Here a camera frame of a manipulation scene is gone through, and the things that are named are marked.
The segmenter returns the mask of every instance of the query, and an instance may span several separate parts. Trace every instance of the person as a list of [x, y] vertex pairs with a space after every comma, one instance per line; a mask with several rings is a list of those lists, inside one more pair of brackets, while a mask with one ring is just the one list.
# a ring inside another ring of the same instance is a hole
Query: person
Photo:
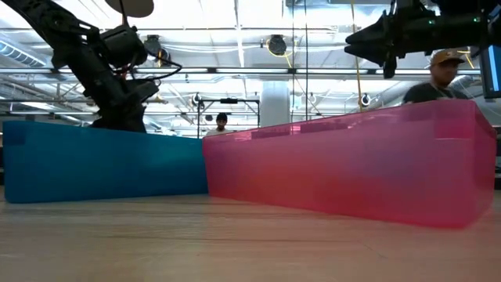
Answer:
[[448, 89], [457, 75], [458, 66], [464, 63], [460, 54], [453, 50], [436, 52], [431, 58], [429, 82], [414, 85], [405, 94], [402, 104], [422, 103], [437, 99], [468, 99], [462, 92]]
[[216, 123], [218, 127], [216, 129], [212, 129], [205, 136], [215, 136], [219, 134], [226, 134], [230, 131], [226, 129], [226, 124], [228, 123], [228, 116], [225, 113], [219, 113], [216, 117]]

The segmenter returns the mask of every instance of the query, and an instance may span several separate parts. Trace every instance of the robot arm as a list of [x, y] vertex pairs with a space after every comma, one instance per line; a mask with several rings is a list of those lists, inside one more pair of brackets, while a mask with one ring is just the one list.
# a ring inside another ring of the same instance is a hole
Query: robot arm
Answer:
[[472, 45], [484, 49], [501, 43], [496, 40], [501, 23], [489, 15], [497, 0], [465, 0], [461, 5], [454, 0], [432, 1], [439, 4], [440, 16], [426, 9], [420, 0], [396, 0], [396, 9], [348, 36], [344, 51], [377, 63], [383, 67], [384, 77], [392, 78], [396, 58], [410, 52], [430, 55], [436, 49]]
[[99, 107], [95, 127], [146, 132], [144, 102], [158, 91], [151, 80], [125, 81], [112, 70], [144, 63], [147, 51], [135, 28], [99, 33], [51, 0], [2, 0], [19, 13], [53, 50], [56, 69], [68, 66]]

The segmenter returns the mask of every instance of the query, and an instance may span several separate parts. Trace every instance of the pink plastic bin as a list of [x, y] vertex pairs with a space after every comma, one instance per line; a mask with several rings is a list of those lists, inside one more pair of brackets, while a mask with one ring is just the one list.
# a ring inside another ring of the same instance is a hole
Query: pink plastic bin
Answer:
[[204, 157], [213, 197], [460, 228], [492, 203], [496, 134], [447, 100], [212, 136]]

